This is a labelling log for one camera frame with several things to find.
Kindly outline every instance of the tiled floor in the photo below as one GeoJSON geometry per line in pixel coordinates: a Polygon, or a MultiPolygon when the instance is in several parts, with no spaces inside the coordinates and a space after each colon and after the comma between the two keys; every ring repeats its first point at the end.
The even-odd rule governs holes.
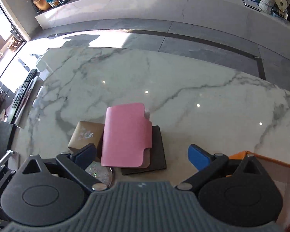
{"type": "Polygon", "coordinates": [[[255,60],[214,46],[166,37],[159,51],[192,57],[259,76],[255,60]]]}
{"type": "MultiPolygon", "coordinates": [[[[31,55],[43,55],[48,48],[90,46],[145,49],[201,59],[258,77],[260,62],[258,66],[256,59],[262,59],[266,80],[290,91],[290,60],[251,41],[201,26],[143,19],[99,20],[44,30],[34,39],[19,54],[30,69],[37,61],[31,55]],[[131,33],[115,29],[139,31],[131,33]]],[[[19,65],[18,62],[10,65],[2,76],[4,84],[13,77],[8,73],[20,69],[19,65]]],[[[20,80],[13,82],[13,89],[20,80]]]]}
{"type": "Polygon", "coordinates": [[[290,60],[259,46],[266,80],[290,91],[290,60]]]}

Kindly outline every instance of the marble table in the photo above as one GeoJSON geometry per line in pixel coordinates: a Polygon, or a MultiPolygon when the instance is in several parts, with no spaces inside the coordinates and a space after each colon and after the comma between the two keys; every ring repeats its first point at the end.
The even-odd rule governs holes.
{"type": "Polygon", "coordinates": [[[188,57],[115,48],[49,49],[49,76],[14,148],[51,158],[67,151],[79,120],[104,122],[107,107],[142,102],[162,133],[167,169],[128,180],[178,184],[197,170],[195,143],[209,153],[249,150],[290,163],[290,92],[257,77],[188,57]]]}

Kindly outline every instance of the remote control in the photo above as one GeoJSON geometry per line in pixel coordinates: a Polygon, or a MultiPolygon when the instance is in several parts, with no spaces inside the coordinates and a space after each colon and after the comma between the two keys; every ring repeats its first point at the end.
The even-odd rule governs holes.
{"type": "Polygon", "coordinates": [[[36,75],[37,72],[38,72],[37,69],[31,70],[29,72],[28,76],[26,77],[24,83],[17,91],[17,94],[15,95],[15,99],[12,103],[12,107],[11,107],[9,114],[8,114],[8,118],[7,118],[8,123],[13,124],[13,121],[15,120],[15,114],[16,114],[16,112],[17,112],[17,110],[22,102],[22,99],[26,93],[26,90],[28,89],[31,80],[34,78],[34,76],[36,75]]]}

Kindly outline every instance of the pink leather card holder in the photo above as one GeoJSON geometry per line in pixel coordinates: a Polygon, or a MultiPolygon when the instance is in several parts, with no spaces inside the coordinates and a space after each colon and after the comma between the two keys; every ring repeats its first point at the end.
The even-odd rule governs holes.
{"type": "Polygon", "coordinates": [[[144,161],[144,156],[149,157],[147,152],[150,149],[147,148],[152,147],[152,123],[145,118],[144,113],[145,107],[142,103],[107,108],[102,144],[102,166],[149,166],[149,162],[144,161]]]}

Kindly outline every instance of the silver bolt head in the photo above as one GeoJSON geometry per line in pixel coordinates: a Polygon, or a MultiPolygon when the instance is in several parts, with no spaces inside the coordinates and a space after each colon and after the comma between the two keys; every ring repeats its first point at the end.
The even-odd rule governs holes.
{"type": "Polygon", "coordinates": [[[107,186],[103,183],[96,183],[96,184],[93,184],[91,188],[94,191],[103,191],[107,189],[107,186]]]}
{"type": "Polygon", "coordinates": [[[187,190],[190,190],[192,188],[192,185],[188,182],[182,182],[182,183],[179,183],[176,187],[179,190],[187,191],[187,190]]]}

